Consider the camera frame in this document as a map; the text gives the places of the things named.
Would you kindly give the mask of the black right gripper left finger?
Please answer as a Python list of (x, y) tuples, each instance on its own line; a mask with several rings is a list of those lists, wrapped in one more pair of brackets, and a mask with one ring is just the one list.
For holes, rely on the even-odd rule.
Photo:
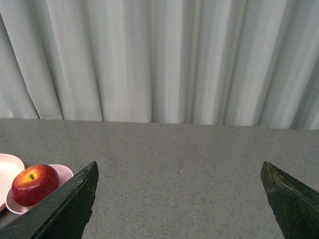
[(2, 239), (80, 239), (92, 215), (99, 178), (95, 161), (0, 230)]

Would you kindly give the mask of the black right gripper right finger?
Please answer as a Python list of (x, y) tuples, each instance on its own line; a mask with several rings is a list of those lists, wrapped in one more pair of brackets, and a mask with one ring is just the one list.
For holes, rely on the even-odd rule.
[(261, 180), (284, 238), (317, 239), (319, 193), (267, 161)]

